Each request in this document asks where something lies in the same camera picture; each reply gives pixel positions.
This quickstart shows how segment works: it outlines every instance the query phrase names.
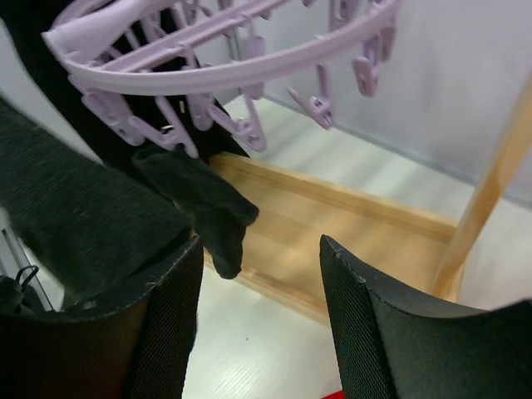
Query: white floor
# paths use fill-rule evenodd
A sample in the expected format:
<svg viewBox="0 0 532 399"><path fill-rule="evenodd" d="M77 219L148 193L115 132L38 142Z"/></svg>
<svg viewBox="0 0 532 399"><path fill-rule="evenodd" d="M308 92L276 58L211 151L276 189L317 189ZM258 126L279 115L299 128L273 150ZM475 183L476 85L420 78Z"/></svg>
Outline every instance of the white floor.
<svg viewBox="0 0 532 399"><path fill-rule="evenodd" d="M472 194L469 185L342 132L323 131L271 101L256 106L269 142L256 158L457 219ZM227 108L245 116L240 100ZM494 308L532 296L531 236L532 212L501 201L470 257L460 302ZM205 270L185 399L318 399L339 388L330 331Z"/></svg>

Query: red object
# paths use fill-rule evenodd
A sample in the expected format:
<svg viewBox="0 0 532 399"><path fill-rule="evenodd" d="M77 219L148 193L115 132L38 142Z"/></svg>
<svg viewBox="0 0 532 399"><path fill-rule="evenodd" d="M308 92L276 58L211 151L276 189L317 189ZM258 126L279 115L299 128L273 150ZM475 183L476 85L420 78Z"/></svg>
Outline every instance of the red object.
<svg viewBox="0 0 532 399"><path fill-rule="evenodd" d="M336 392L332 395L329 395L328 397L324 397L323 399L346 399L346 397L343 395L343 392Z"/></svg>

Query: wooden rack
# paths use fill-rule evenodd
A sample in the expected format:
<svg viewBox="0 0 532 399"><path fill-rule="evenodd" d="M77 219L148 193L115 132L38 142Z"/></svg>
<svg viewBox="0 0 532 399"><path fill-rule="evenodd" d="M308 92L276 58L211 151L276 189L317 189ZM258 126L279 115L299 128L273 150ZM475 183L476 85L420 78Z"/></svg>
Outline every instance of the wooden rack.
<svg viewBox="0 0 532 399"><path fill-rule="evenodd" d="M212 166L261 211L238 280L328 324L319 239L334 237L384 273L456 301L467 256L532 144L532 75L460 223L236 155ZM207 264L210 256L206 254Z"/></svg>

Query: black sock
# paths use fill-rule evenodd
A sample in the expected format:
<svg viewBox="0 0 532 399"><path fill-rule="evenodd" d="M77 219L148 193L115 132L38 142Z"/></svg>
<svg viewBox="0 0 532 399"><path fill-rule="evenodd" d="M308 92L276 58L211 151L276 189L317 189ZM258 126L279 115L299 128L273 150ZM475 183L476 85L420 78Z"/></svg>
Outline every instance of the black sock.
<svg viewBox="0 0 532 399"><path fill-rule="evenodd" d="M235 278L241 269L246 227L259 209L201 160L191 159L181 147L172 152L156 147L133 159L142 174L186 213L213 256L222 278Z"/></svg>

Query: wooden board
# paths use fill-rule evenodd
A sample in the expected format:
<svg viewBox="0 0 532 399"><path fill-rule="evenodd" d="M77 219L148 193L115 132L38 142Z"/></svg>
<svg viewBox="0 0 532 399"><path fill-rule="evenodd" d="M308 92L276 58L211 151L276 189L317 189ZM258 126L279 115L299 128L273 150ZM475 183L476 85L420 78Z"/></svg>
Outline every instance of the wooden board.
<svg viewBox="0 0 532 399"><path fill-rule="evenodd" d="M260 208L244 241L239 281L323 324L328 314L319 267L322 234L430 293L456 232L456 223L440 215L256 160L221 155L212 167ZM456 300L461 273L451 276L447 299Z"/></svg>

